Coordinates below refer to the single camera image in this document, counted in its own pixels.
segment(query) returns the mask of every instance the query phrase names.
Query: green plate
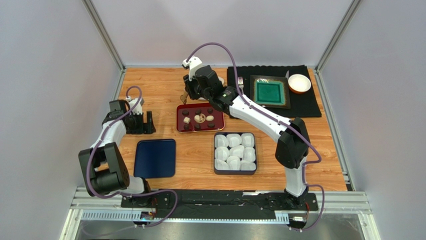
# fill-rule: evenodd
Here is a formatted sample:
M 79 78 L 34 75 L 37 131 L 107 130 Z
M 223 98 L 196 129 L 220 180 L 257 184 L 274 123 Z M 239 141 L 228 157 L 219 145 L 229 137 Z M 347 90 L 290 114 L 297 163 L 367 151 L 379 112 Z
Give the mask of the green plate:
M 289 84 L 285 77 L 250 76 L 251 100 L 270 108 L 290 108 Z

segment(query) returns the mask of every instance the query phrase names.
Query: white wall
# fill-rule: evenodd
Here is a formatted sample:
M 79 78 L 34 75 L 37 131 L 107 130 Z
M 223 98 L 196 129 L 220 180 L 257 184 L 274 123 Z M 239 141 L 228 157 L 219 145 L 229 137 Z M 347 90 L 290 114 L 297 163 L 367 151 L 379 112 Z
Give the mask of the white wall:
M 364 0 L 322 71 L 381 239 L 424 239 L 426 1 Z
M 94 0 L 126 65 L 180 65 L 207 42 L 238 65 L 315 65 L 351 0 Z M 207 64 L 230 65 L 210 46 Z
M 0 6 L 0 238 L 58 239 L 119 71 L 80 0 Z

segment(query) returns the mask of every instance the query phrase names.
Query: fork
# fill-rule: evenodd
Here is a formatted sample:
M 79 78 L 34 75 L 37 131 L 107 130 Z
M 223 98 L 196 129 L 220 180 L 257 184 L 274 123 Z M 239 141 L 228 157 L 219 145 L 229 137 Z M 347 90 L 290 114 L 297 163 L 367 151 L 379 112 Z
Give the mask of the fork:
M 244 88 L 244 81 L 243 81 L 243 77 L 242 76 L 238 77 L 238 87 L 241 89 L 241 92 L 242 92 L 243 88 Z

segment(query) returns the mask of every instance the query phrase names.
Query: table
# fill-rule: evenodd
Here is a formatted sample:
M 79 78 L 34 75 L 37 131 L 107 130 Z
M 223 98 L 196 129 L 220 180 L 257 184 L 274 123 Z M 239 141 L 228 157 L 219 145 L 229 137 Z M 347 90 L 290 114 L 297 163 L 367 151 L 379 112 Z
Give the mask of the table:
M 226 68 L 214 68 L 218 76 L 227 79 Z M 214 134 L 216 131 L 179 133 L 176 131 L 176 107 L 185 87 L 182 68 L 128 68 L 124 76 L 119 99 L 125 99 L 126 90 L 133 85 L 142 89 L 145 103 L 143 111 L 152 111 L 156 128 L 154 134 L 125 135 L 119 146 L 125 164 L 132 175 L 136 145 L 141 140 L 175 139 L 176 173 L 173 177 L 149 179 L 153 189 L 206 189 L 206 190 L 283 190 L 286 187 L 284 167 L 275 159 L 277 144 L 265 133 L 240 119 L 225 116 L 224 132 L 252 132 L 258 149 L 258 168 L 254 175 L 216 175 L 213 172 Z M 326 191 L 346 191 L 345 180 L 327 123 L 320 93 L 309 69 L 312 87 L 322 117 L 303 118 L 313 146 L 322 156 L 322 162 L 306 167 L 306 180 L 320 184 Z M 137 96 L 136 89 L 130 96 Z M 188 98 L 188 104 L 199 103 Z M 308 161 L 317 160 L 309 151 Z

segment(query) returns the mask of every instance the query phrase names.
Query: black cloth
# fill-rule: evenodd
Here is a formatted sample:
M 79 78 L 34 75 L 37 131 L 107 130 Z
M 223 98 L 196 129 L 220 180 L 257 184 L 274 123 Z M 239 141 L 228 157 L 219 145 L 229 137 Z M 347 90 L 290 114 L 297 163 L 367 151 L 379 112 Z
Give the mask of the black cloth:
M 301 66 L 238 66 L 236 71 L 238 77 L 244 79 L 244 94 L 251 98 L 252 83 L 251 75 L 271 76 L 271 77 L 286 77 L 287 70 L 289 76 L 293 74 L 301 74 L 309 80 L 308 68 L 305 65 Z M 227 70 L 227 85 L 235 86 L 234 68 L 228 67 Z M 318 107 L 317 99 L 315 98 L 314 88 L 311 87 L 307 92 L 296 94 L 289 90 L 290 94 L 290 109 L 267 107 L 267 109 L 275 114 L 286 118 L 315 118 L 321 117 L 321 111 Z

